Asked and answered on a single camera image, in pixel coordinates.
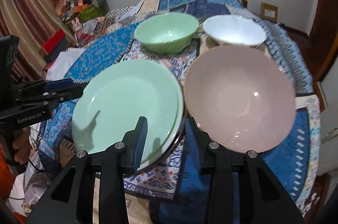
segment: mint green plate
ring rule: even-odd
[[[168,12],[139,24],[134,36],[150,51],[177,53],[190,44],[198,25],[198,20],[190,14]]]
[[[74,144],[89,154],[104,151],[145,116],[144,168],[155,160],[154,153],[161,156],[158,151],[176,135],[182,113],[181,87],[169,69],[149,60],[120,62],[99,73],[84,89],[73,114]]]

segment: curtain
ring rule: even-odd
[[[0,36],[20,38],[13,78],[29,81],[44,77],[45,61],[39,49],[56,31],[62,29],[69,41],[74,37],[55,11],[55,0],[0,0]]]

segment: silver bolt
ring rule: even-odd
[[[255,151],[248,151],[248,156],[251,157],[251,158],[256,158],[257,153]]]
[[[82,158],[82,157],[84,157],[86,155],[86,152],[85,151],[78,151],[77,153],[76,153],[76,156],[78,157],[78,158]]]
[[[211,149],[215,150],[215,149],[218,149],[218,148],[219,148],[219,144],[216,143],[216,142],[211,142],[211,143],[209,144],[209,147],[210,147]]]
[[[123,142],[117,142],[115,144],[115,148],[117,148],[117,149],[122,149],[123,147],[124,147],[124,143]]]

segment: hand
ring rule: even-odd
[[[29,143],[30,127],[23,128],[21,134],[13,142],[13,148],[18,150],[14,156],[14,160],[21,165],[26,163],[30,155],[30,143]]]

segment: green bowl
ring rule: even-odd
[[[199,25],[186,13],[159,14],[141,23],[135,30],[135,39],[156,53],[177,53],[190,44]]]

